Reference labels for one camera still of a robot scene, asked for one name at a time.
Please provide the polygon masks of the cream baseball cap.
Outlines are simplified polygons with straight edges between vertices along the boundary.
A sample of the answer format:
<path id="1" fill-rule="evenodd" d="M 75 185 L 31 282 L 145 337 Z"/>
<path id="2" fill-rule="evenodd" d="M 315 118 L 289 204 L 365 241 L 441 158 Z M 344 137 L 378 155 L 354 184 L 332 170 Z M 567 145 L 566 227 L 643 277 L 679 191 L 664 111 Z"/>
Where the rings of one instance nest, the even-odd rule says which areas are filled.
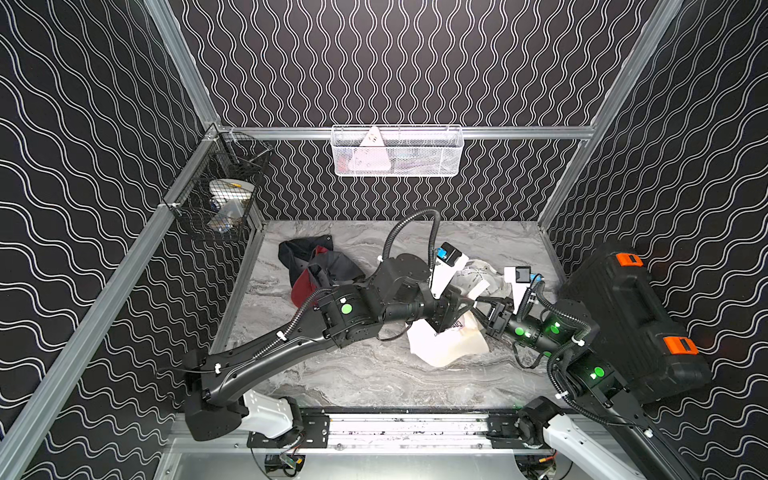
<path id="1" fill-rule="evenodd" d="M 410 352 L 433 367 L 446 367 L 468 355 L 482 355 L 490 348 L 471 310 L 441 333 L 426 321 L 416 321 L 407 332 Z"/>

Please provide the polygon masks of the white baseball cap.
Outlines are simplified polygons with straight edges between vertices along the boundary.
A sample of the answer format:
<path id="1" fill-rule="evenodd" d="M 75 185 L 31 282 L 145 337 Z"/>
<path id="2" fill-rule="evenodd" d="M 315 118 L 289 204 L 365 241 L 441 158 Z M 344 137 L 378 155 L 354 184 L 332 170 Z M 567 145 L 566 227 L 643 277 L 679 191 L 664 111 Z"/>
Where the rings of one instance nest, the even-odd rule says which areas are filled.
<path id="1" fill-rule="evenodd" d="M 469 260 L 454 275 L 451 285 L 458 288 L 463 296 L 473 300 L 479 297 L 506 298 L 512 293 L 512 287 L 504 280 L 503 273 L 479 259 Z"/>

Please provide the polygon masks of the red baseball cap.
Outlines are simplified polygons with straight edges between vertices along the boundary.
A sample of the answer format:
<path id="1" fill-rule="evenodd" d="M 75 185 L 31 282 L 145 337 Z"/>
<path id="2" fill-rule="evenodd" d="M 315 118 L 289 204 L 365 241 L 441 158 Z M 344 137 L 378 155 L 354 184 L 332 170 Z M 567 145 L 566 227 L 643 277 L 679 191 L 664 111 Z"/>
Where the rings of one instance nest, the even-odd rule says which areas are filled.
<path id="1" fill-rule="evenodd" d="M 321 279 L 323 267 L 318 263 L 320 257 L 330 250 L 323 246 L 316 246 L 307 259 L 293 256 L 289 269 L 291 282 L 291 300 L 297 306 L 301 306 L 309 296 L 319 288 L 327 284 Z"/>

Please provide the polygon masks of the navy baseball cap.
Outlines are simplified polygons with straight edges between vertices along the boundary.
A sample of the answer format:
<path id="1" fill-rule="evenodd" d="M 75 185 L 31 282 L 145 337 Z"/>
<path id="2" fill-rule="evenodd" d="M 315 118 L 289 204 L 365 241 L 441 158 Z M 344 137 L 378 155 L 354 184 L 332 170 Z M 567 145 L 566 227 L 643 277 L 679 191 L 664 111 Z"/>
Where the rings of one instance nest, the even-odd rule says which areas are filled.
<path id="1" fill-rule="evenodd" d="M 289 282 L 293 286 L 309 265 L 318 247 L 333 249 L 331 235 L 289 239 L 278 245 L 278 260 L 288 269 Z"/>

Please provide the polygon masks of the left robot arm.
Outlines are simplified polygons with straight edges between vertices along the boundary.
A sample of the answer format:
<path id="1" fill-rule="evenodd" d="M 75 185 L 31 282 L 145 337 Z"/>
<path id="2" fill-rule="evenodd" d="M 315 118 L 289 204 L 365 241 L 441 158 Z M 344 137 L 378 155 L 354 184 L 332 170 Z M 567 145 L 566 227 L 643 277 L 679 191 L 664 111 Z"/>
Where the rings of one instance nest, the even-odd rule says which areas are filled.
<path id="1" fill-rule="evenodd" d="M 392 256 L 399 233 L 420 217 L 432 220 L 427 257 Z M 376 338 L 387 324 L 446 319 L 448 303 L 433 290 L 440 222 L 434 207 L 412 213 L 390 231 L 370 276 L 318 288 L 286 324 L 237 348 L 187 353 L 181 370 L 189 388 L 184 421 L 192 438 L 211 441 L 244 430 L 280 447 L 292 445 L 304 433 L 296 400 L 261 395 L 254 386 L 314 355 Z"/>

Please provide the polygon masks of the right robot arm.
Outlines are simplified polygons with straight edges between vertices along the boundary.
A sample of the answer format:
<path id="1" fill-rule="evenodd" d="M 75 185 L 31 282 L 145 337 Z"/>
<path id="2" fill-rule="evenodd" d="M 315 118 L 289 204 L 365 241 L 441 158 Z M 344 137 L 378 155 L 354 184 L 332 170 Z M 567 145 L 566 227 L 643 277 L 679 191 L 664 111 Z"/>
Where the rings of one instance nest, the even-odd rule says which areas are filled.
<path id="1" fill-rule="evenodd" d="M 542 284 L 529 287 L 519 303 L 480 296 L 476 313 L 492 336 L 508 334 L 516 344 L 537 351 L 559 398 L 583 417 L 602 425 L 625 455 L 605 453 L 577 432 L 572 419 L 552 402 L 527 405 L 519 429 L 535 443 L 560 448 L 595 478 L 693 479 L 693 470 L 665 443 L 645 415 L 637 390 L 615 360 L 596 350 L 606 331 L 578 300 L 550 302 Z"/>

